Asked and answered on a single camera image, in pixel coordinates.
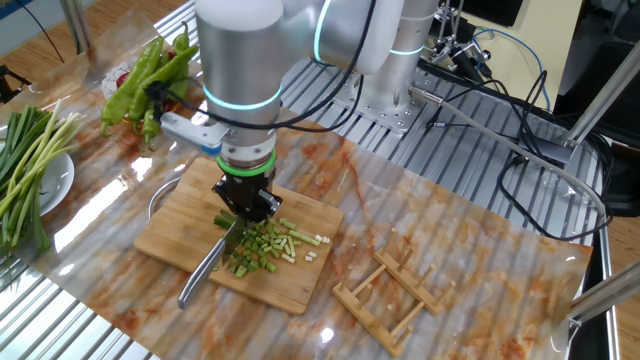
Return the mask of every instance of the knife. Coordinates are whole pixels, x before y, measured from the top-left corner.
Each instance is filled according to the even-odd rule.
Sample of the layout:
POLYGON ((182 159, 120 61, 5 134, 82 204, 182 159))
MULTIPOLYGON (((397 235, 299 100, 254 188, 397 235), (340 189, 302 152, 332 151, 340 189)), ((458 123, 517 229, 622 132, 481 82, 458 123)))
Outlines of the knife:
POLYGON ((244 235, 244 231, 247 228, 246 220, 238 217, 236 222, 231 225, 229 231, 222 237, 222 239, 218 240, 218 242, 213 246, 211 251, 202 259, 200 264, 193 270, 193 273, 187 280, 184 289, 178 296, 178 307, 184 310, 189 302, 194 297, 194 295, 198 292, 200 285, 209 277, 211 274, 211 270, 218 263, 220 258, 222 258, 222 263, 226 263, 229 259, 229 256, 240 244, 240 240, 244 235))

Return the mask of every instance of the metal table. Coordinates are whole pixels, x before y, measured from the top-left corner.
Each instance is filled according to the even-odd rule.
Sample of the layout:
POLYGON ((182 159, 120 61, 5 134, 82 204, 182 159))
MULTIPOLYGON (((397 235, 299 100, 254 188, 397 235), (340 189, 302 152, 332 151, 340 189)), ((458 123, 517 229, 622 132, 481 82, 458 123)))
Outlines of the metal table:
MULTIPOLYGON (((198 42, 193 2, 176 9, 155 27, 168 42, 189 24, 191 43, 198 42)), ((325 96, 339 81, 342 71, 305 60, 283 79, 284 106, 300 113, 325 96)), ((447 97, 463 88, 423 71, 416 72, 420 86, 447 97)), ((476 121, 505 135, 517 133, 518 121, 508 103, 473 92, 457 100, 456 106, 476 121)), ((533 227, 504 198, 496 185, 497 175, 511 156, 510 151, 472 128, 427 128, 435 108, 426 106, 405 134, 397 134, 362 117, 354 117, 337 132, 360 146, 404 166, 458 194, 504 216, 516 224, 533 227)), ((330 126, 345 110, 330 105, 312 120, 330 126)), ((439 121, 460 123, 443 112, 439 121)), ((565 130, 542 119, 530 118, 536 135, 558 140, 565 130)), ((602 169, 588 145, 574 153, 567 170, 599 190, 602 169)), ((527 166, 507 173, 507 188, 551 233, 569 235, 595 224, 596 212, 579 194, 548 172, 528 171, 527 166)), ((593 246, 588 236, 576 242, 593 246)), ((606 230, 600 234, 603 277, 611 275, 606 230)), ((10 271, 0 288, 0 358, 2 359, 155 359, 144 347, 92 312, 56 284, 11 258, 10 271)), ((606 314, 609 359, 617 360, 618 340, 615 312, 606 314)))

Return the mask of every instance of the wooden floor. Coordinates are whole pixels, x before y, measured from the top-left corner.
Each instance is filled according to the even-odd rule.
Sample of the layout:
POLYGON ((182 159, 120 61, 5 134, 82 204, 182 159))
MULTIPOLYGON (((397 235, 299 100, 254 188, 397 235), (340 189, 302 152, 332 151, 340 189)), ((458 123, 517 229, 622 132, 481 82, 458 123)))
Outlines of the wooden floor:
MULTIPOLYGON (((99 37, 111 24, 133 6, 147 13, 156 22, 182 5, 186 0, 98 0, 87 8, 87 17, 94 38, 99 37)), ((75 56, 75 46, 66 23, 49 30, 49 35, 64 59, 75 56)), ((37 36, 27 44, 0 58, 17 74, 30 81, 60 65, 55 52, 44 35, 37 36)), ((611 261, 614 271, 619 271, 633 260, 640 258, 640 218, 618 218, 609 227, 611 261)), ((618 333, 620 352, 625 360, 635 360, 640 354, 640 296, 635 296, 618 306, 618 333)))

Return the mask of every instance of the wooden rack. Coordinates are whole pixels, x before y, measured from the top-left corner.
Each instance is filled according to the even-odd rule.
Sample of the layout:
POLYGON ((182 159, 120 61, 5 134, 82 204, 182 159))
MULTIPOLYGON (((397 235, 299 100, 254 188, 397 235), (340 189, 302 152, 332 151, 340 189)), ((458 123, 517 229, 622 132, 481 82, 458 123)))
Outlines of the wooden rack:
POLYGON ((405 268, 411 255, 413 255, 413 249, 409 249, 405 253, 400 263, 393 259, 387 251, 391 242, 395 240, 396 234, 396 229, 391 229, 391 237, 387 240, 384 247, 378 250, 373 256, 374 259, 380 263, 380 266, 359 284, 355 290, 350 291, 347 288, 347 281, 349 280, 352 270, 351 266, 349 266, 344 273, 343 280, 338 283, 332 291, 342 305, 358 319, 367 331, 369 331, 393 357, 400 356, 404 351, 403 343, 409 335, 411 335, 411 332, 413 332, 413 326, 409 325, 411 320, 418 315, 422 308, 425 308, 434 316, 441 313, 444 310, 444 302, 451 296, 456 286, 455 281, 451 281, 450 286, 439 299, 431 295, 423 285, 433 270, 435 270, 435 265, 431 265, 419 279, 416 279, 413 274, 405 268), (385 270, 418 301, 418 304, 409 311, 391 331, 389 331, 384 324, 391 317, 393 305, 387 305, 381 317, 376 317, 364 306, 371 297, 373 290, 371 282, 385 270))

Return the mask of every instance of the wooden cutting board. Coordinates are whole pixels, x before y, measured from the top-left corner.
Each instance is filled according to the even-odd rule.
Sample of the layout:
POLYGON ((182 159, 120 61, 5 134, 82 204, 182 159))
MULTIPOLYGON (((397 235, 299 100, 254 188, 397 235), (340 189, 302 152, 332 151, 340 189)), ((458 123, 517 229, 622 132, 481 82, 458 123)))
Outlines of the wooden cutting board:
MULTIPOLYGON (((197 159, 184 174, 175 191, 147 223, 134 246, 139 251, 180 269, 192 272, 225 230, 213 224, 213 218, 226 209, 211 189, 222 177, 222 170, 209 160, 197 159)), ((314 237, 333 239, 344 218, 342 210, 312 200, 291 190, 274 186, 283 202, 276 213, 295 223, 296 231, 314 237)), ((296 262, 274 259, 277 272, 265 269, 247 272, 237 279, 226 268, 213 271, 209 280, 294 315, 307 310, 318 277, 327 262, 332 244, 296 246, 296 262), (311 262, 304 257, 313 251, 311 262)))

